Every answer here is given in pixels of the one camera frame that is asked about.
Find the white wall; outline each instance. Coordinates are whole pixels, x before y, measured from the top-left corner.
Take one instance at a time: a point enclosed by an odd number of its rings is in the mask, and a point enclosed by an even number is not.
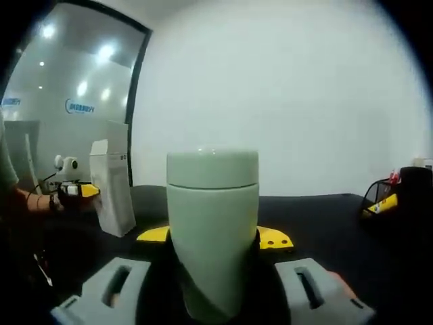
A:
[[[77,88],[83,81],[87,82],[87,90],[78,96]],[[130,68],[115,62],[98,64],[94,55],[32,42],[16,65],[4,95],[20,98],[20,105],[5,108],[5,113],[14,119],[12,112],[18,112],[18,120],[65,117],[69,115],[65,101],[71,98],[76,103],[94,106],[93,117],[123,122],[130,82]],[[101,100],[105,89],[110,90],[110,95]]]
[[[363,195],[430,154],[429,128],[424,77],[377,5],[187,3],[147,49],[134,184],[164,185],[168,151],[230,146],[259,151],[261,195]]]

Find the person's arm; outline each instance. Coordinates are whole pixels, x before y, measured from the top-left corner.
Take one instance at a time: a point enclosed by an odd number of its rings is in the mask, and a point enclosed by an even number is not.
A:
[[[0,134],[0,192],[2,215],[48,215],[49,195],[30,194],[17,187],[18,178],[12,166],[4,134]],[[57,211],[63,209],[58,198],[54,198]]]
[[[15,215],[17,213],[24,213],[35,217],[53,214],[49,206],[50,195],[29,195],[27,191],[14,187],[9,191],[6,197],[7,200],[5,204],[3,204],[3,208],[7,214]],[[57,212],[64,210],[56,195],[53,201]]]

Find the yellow item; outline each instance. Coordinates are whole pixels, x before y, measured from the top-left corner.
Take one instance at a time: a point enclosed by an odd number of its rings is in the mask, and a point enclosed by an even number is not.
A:
[[[99,194],[99,188],[93,184],[80,184],[81,186],[81,196],[83,198],[90,198],[92,196]]]
[[[260,249],[294,247],[289,236],[279,230],[257,226],[260,233]]]
[[[137,237],[138,241],[144,242],[165,242],[169,226],[148,230]],[[292,248],[294,247],[289,236],[271,228],[257,226],[260,233],[260,249],[267,248]]]
[[[378,214],[384,211],[387,211],[393,207],[396,207],[398,204],[397,200],[397,194],[393,194],[384,200],[380,201],[379,203],[376,203],[375,205],[372,205],[368,208],[368,210],[372,213]]]

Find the glass window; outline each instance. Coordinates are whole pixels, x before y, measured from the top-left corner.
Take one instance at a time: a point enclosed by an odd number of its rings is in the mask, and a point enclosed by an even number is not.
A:
[[[39,180],[54,173],[58,154],[77,157],[81,180],[90,180],[92,143],[106,138],[108,121],[126,121],[146,33],[94,9],[60,3],[18,49],[1,105],[21,188],[34,183],[31,169]]]

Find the black table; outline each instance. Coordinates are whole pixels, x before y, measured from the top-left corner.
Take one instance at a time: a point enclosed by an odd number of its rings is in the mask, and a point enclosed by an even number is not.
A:
[[[47,222],[50,271],[61,294],[79,293],[81,284],[114,257],[149,258],[133,254],[135,239],[168,223],[165,188],[139,186],[131,195],[137,227],[124,238],[102,232],[95,213]],[[361,201],[352,194],[260,197],[258,223],[292,239],[296,251],[278,256],[279,261],[312,257],[339,273],[366,304],[387,313],[404,305],[398,284],[405,277],[406,257],[360,226]]]

